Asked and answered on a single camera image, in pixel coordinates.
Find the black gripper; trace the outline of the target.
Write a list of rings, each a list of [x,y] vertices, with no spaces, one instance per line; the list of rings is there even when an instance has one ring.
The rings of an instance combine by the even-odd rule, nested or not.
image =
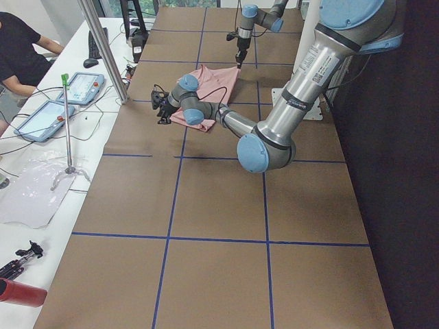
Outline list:
[[[171,123],[171,115],[175,113],[175,108],[168,100],[169,93],[161,86],[154,85],[151,92],[152,108],[159,109],[157,116],[160,117],[158,124]]]
[[[235,61],[237,63],[237,67],[241,67],[241,64],[246,59],[247,50],[250,47],[251,35],[245,34],[242,36],[238,30],[233,32],[229,32],[226,36],[227,41],[231,41],[233,39],[237,39],[237,48],[238,52],[235,55]]]

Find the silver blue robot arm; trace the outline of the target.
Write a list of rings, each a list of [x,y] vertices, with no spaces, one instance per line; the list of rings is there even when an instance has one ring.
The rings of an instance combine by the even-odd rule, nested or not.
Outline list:
[[[226,36],[227,41],[237,39],[235,62],[238,69],[241,68],[246,59],[252,38],[257,38],[257,36],[254,35],[255,25],[270,30],[271,32],[279,32],[283,25],[282,16],[287,4],[288,0],[275,1],[267,12],[255,4],[242,5],[241,1],[238,1],[235,12],[235,29]]]
[[[239,137],[237,155],[252,173],[280,169],[296,154],[292,134],[325,92],[345,58],[396,49],[403,39],[405,1],[320,1],[315,40],[297,72],[284,86],[268,117],[255,123],[223,103],[201,101],[198,80],[183,75],[171,92],[153,90],[153,109],[160,124],[182,110],[184,120],[196,125],[212,119]]]

